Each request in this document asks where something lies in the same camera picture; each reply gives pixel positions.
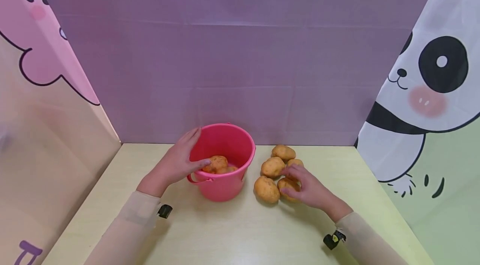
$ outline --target panda pink cheek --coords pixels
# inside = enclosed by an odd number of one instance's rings
[[[416,113],[428,118],[438,117],[447,109],[445,95],[426,86],[413,88],[408,94],[408,103]]]
[[[45,15],[47,15],[47,12],[45,12],[45,9],[41,6],[35,5],[32,6],[30,9],[30,15],[34,20],[42,20],[45,18]]]

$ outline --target purple wall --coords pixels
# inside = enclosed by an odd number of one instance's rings
[[[123,142],[353,145],[426,0],[49,0]]]

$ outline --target panda nose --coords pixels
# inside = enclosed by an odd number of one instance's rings
[[[407,71],[406,71],[405,69],[403,69],[403,68],[398,69],[398,70],[397,70],[397,75],[405,78],[405,76],[407,76]]]

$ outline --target sleeve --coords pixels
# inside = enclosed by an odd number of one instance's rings
[[[113,220],[84,265],[134,264],[154,229],[160,198],[135,191]]]
[[[345,235],[345,246],[360,265],[407,265],[359,214],[345,216],[336,226]]]

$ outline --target table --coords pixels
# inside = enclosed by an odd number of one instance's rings
[[[43,264],[83,264],[130,193],[169,147],[124,144]],[[305,167],[409,264],[433,264],[355,148],[292,147]],[[323,237],[335,227],[322,211],[257,201],[253,183],[271,149],[257,146],[245,186],[232,201],[210,202],[186,179],[168,188],[162,202],[173,212],[168,220],[157,221],[137,264],[357,264],[342,244],[332,251],[323,244]]]

